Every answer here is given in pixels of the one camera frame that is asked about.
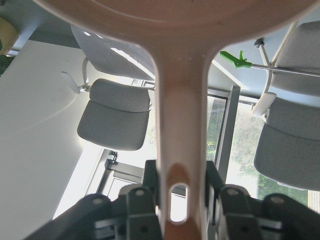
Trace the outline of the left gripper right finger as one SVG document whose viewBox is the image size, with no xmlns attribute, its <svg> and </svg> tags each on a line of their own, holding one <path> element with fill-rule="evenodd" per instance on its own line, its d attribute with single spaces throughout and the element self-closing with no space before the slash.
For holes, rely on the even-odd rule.
<svg viewBox="0 0 320 240">
<path fill-rule="evenodd" d="M 320 215 L 293 198 L 272 193 L 262 200 L 224 184 L 212 161 L 205 171 L 205 206 L 215 240 L 318 240 Z"/>
</svg>

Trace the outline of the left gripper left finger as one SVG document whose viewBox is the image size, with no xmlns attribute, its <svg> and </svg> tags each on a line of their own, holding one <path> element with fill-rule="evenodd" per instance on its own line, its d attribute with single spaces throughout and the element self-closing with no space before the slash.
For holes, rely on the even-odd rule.
<svg viewBox="0 0 320 240">
<path fill-rule="evenodd" d="M 157 169 L 145 162 L 141 184 L 122 187 L 118 197 L 94 193 L 27 236 L 28 240 L 161 240 L 156 214 Z"/>
</svg>

